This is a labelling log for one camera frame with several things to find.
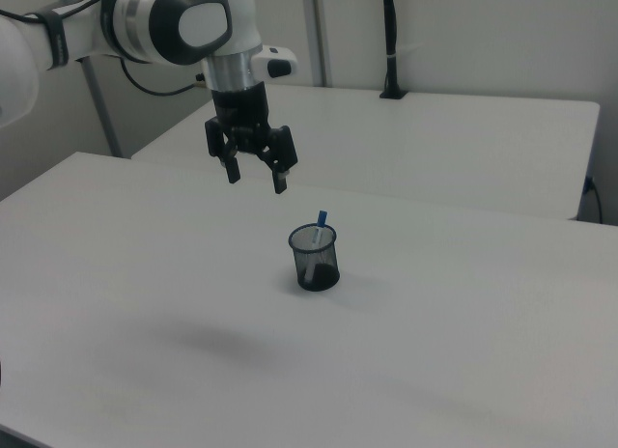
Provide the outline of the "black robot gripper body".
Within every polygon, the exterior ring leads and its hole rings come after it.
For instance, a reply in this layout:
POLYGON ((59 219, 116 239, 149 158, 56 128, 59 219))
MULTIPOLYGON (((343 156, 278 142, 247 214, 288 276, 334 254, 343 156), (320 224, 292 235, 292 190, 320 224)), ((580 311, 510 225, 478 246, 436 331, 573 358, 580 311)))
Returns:
POLYGON ((225 136, 239 152, 258 155, 268 123, 267 89, 264 82, 235 92, 212 92, 216 118, 225 136))

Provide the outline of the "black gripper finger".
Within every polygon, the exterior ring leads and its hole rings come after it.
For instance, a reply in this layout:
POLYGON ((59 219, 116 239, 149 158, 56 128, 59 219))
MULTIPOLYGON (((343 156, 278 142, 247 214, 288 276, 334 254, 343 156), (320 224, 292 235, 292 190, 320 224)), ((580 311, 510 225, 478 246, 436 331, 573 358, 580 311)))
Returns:
POLYGON ((287 189, 287 176, 297 164, 291 130, 287 126, 267 128, 262 134, 258 158, 271 170, 275 193, 283 193, 287 189))
POLYGON ((225 139, 220 122, 212 118, 205 122, 205 132, 209 154, 219 159, 225 168, 229 183, 236 183, 240 180, 240 171, 236 154, 238 148, 236 143, 230 139, 225 139))

